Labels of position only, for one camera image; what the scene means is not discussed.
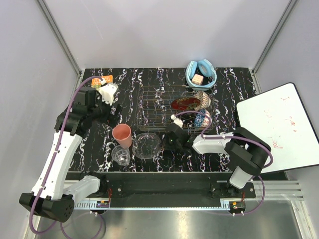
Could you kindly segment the pink plastic cup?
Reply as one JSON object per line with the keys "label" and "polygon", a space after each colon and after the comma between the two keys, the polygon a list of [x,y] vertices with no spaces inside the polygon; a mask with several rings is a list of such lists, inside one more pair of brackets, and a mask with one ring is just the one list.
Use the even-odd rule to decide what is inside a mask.
{"label": "pink plastic cup", "polygon": [[129,148],[132,145],[132,130],[124,123],[114,127],[112,136],[122,148]]}

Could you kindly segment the clear glass bowl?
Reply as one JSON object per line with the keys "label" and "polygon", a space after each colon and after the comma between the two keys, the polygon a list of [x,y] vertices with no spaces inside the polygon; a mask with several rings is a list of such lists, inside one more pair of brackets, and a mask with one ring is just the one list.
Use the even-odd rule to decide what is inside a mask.
{"label": "clear glass bowl", "polygon": [[139,159],[152,159],[161,151],[161,140],[154,133],[141,133],[134,141],[133,152]]}

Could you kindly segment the blue triangle patterned bowl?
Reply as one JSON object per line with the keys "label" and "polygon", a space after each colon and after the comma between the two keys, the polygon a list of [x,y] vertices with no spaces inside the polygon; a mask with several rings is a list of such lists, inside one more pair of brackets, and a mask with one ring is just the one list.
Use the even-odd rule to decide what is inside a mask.
{"label": "blue triangle patterned bowl", "polygon": [[200,109],[199,114],[196,115],[194,126],[197,128],[206,128],[209,125],[211,114],[206,109]]}

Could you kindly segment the red floral plate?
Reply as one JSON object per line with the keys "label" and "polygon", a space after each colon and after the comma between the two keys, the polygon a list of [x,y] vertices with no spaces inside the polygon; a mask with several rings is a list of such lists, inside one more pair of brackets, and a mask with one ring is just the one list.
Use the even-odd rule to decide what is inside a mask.
{"label": "red floral plate", "polygon": [[195,97],[182,97],[175,99],[170,105],[175,110],[188,111],[200,106],[201,100]]}

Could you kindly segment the brown floral patterned bowl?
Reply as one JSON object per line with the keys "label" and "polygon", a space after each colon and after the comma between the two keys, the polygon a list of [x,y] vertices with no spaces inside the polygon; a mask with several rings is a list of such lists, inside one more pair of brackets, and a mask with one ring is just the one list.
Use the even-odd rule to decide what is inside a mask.
{"label": "brown floral patterned bowl", "polygon": [[197,91],[195,97],[200,100],[200,105],[195,108],[195,111],[206,109],[211,105],[211,99],[209,95],[204,91]]}

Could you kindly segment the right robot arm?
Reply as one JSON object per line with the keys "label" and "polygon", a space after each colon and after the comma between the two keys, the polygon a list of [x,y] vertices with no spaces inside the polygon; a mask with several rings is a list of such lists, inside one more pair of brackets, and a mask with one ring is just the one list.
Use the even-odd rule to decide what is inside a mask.
{"label": "right robot arm", "polygon": [[187,134],[180,126],[171,123],[165,129],[163,146],[165,150],[190,154],[228,155],[232,175],[226,191],[234,198],[244,192],[244,186],[250,179],[259,176],[274,161],[270,146],[244,127],[221,135],[196,135]]}

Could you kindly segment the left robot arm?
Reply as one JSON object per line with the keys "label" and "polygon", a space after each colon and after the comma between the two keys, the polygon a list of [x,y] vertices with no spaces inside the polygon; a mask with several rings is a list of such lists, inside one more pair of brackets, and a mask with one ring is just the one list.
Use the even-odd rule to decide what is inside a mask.
{"label": "left robot arm", "polygon": [[72,111],[62,112],[54,127],[54,140],[44,169],[31,192],[23,193],[19,203],[34,215],[66,222],[74,207],[90,195],[103,197],[108,191],[105,176],[87,173],[81,180],[65,188],[64,182],[75,151],[93,121],[114,127],[122,110],[111,106],[118,86],[107,83],[100,89],[82,87],[72,102]]}

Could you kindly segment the clear drinking glass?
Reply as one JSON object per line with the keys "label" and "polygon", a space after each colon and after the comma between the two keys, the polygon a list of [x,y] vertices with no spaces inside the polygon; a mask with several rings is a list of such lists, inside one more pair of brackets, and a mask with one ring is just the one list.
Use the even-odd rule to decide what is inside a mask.
{"label": "clear drinking glass", "polygon": [[128,148],[123,148],[117,145],[113,148],[111,152],[112,159],[118,163],[120,166],[127,166],[130,163],[130,151]]}

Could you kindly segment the orange green paperback book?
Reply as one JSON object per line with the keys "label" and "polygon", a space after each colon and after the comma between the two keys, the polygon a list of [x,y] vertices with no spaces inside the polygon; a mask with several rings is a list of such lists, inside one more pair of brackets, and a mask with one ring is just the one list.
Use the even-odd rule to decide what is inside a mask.
{"label": "orange green paperback book", "polygon": [[113,82],[113,76],[107,75],[107,76],[101,76],[101,79],[94,78],[91,81],[91,87],[95,89],[101,88],[106,83],[112,83]]}

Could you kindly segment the pink cube die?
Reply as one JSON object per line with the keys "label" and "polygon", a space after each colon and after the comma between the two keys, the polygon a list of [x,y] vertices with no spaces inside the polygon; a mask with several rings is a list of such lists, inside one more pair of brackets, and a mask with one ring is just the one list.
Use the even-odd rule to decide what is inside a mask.
{"label": "pink cube die", "polygon": [[191,82],[196,85],[202,85],[204,77],[199,74],[195,74],[191,79]]}

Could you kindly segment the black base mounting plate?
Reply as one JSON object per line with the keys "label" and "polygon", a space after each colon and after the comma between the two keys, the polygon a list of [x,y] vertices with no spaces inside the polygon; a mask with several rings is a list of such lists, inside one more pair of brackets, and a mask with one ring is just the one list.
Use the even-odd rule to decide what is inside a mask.
{"label": "black base mounting plate", "polygon": [[232,187],[223,172],[104,172],[102,185],[112,190],[112,209],[213,209],[220,200],[254,199],[255,189]]}

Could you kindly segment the light blue headphones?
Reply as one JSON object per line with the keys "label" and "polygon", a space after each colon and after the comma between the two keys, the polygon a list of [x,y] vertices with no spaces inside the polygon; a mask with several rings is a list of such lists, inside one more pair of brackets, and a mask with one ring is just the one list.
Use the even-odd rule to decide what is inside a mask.
{"label": "light blue headphones", "polygon": [[[204,77],[202,85],[196,85],[191,82],[191,79],[195,74],[202,75]],[[191,61],[185,72],[186,82],[195,91],[207,91],[211,89],[217,80],[217,74],[212,63],[207,59],[199,61]]]}

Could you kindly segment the white dry-erase board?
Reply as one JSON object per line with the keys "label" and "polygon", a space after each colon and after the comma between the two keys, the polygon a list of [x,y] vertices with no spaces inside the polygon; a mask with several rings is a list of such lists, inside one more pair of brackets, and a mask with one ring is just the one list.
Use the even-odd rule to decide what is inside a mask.
{"label": "white dry-erase board", "polygon": [[274,158],[262,173],[319,163],[319,139],[293,83],[241,101],[236,106],[241,127],[271,147]]}

